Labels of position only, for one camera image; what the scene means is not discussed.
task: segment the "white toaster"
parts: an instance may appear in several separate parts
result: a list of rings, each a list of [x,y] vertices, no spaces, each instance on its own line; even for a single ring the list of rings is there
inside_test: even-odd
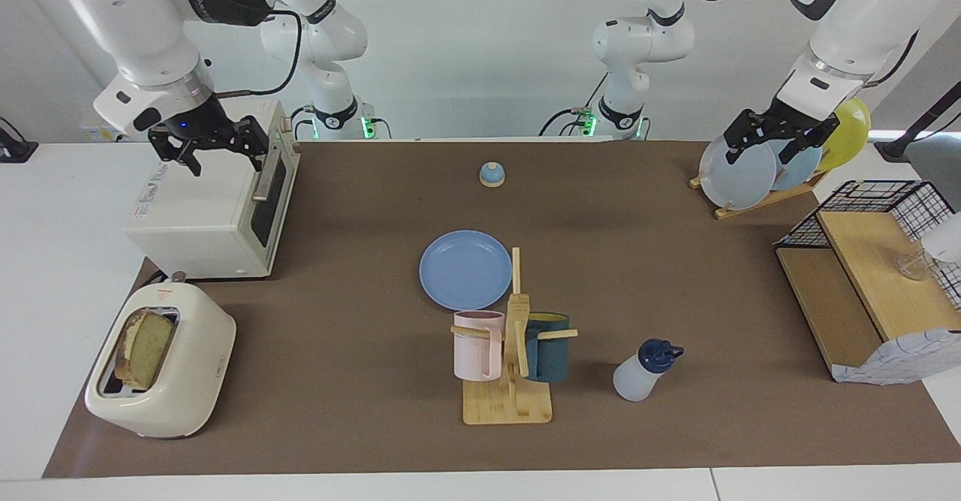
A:
[[[174,323],[172,340],[147,391],[123,385],[113,374],[124,323],[150,309]],[[93,415],[145,437],[197,432],[210,418],[220,394],[236,324],[194,285],[164,282],[144,286],[124,303],[86,383],[83,401]]]

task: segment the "white plastic bottle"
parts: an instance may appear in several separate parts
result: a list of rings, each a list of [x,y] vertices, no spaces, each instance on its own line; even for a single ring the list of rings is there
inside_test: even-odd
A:
[[[655,382],[664,375],[677,357],[684,354],[667,340],[647,340],[628,360],[614,370],[614,388],[617,394],[631,402],[646,399]]]

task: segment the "wooden shelf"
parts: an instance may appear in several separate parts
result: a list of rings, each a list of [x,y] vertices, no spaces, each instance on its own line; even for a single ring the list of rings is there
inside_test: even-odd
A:
[[[837,258],[884,340],[934,327],[961,330],[961,313],[934,279],[915,282],[895,265],[915,251],[889,213],[818,213]]]
[[[781,248],[778,258],[827,368],[864,364],[883,340],[834,251]]]

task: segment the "blue plate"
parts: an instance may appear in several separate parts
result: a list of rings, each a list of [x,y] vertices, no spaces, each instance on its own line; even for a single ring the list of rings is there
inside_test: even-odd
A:
[[[423,292],[447,309],[484,309],[511,284],[511,256],[501,242],[479,231],[453,231],[423,252]]]
[[[771,140],[768,141],[768,146],[771,147],[771,151],[775,153],[775,158],[778,159],[778,174],[780,178],[775,180],[775,185],[771,187],[775,191],[783,191],[786,189],[792,189],[792,187],[797,187],[802,185],[802,183],[810,180],[814,176],[814,171],[817,170],[818,165],[821,164],[821,148],[808,148],[803,152],[795,155],[791,161],[785,165],[780,162],[780,153],[784,149],[789,141],[786,140]]]
[[[747,210],[764,200],[778,175],[775,154],[768,144],[745,149],[732,165],[723,136],[707,145],[700,157],[700,189],[712,203],[731,210]]]

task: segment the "brown table mat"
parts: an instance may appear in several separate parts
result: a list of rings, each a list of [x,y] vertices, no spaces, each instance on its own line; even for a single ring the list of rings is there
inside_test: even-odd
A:
[[[303,146],[274,275],[201,283],[237,322],[209,423],[140,439],[79,399],[44,476],[961,460],[919,382],[830,380],[771,247],[813,196],[717,222],[686,186],[703,146]],[[488,159],[500,189],[477,180]],[[533,309],[580,329],[550,424],[461,423],[452,315],[417,276],[457,228],[521,246]],[[611,375],[648,337],[686,353],[625,402]]]

